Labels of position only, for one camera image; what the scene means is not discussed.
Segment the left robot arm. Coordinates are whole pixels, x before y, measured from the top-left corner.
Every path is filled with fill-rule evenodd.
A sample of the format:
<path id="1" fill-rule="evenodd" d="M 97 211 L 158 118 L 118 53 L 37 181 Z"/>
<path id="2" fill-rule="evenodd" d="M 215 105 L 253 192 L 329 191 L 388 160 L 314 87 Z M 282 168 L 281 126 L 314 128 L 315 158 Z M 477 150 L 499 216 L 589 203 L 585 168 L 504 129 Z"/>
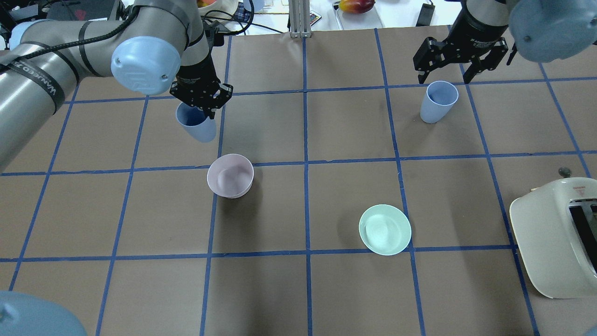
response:
<path id="1" fill-rule="evenodd" d="M 41 21 L 1 57 L 1 168 L 5 169 L 54 114 L 76 120 L 73 99 L 84 78 L 115 77 L 145 95 L 164 93 L 197 107 L 219 107 L 229 95 L 217 78 L 198 9 L 190 0 L 138 0 L 129 21 Z M 115 173 L 55 175 L 62 137 L 42 151 L 44 171 L 1 177 L 1 334 L 77 335 L 85 321 L 39 293 L 13 294 L 21 266 L 41 280 L 91 281 L 110 287 L 136 172 L 138 140 L 125 140 Z"/>

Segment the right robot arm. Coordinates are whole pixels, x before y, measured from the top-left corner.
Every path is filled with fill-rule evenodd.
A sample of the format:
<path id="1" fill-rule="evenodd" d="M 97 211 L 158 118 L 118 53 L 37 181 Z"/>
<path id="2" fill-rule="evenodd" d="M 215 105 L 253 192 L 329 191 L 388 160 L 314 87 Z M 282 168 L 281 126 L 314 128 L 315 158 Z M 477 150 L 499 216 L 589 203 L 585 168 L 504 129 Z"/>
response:
<path id="1" fill-rule="evenodd" d="M 510 53 L 535 63 L 578 55 L 596 42 L 594 0 L 463 0 L 448 36 L 427 37 L 412 58 L 423 84 L 429 74 L 468 63 L 463 81 L 492 71 Z"/>

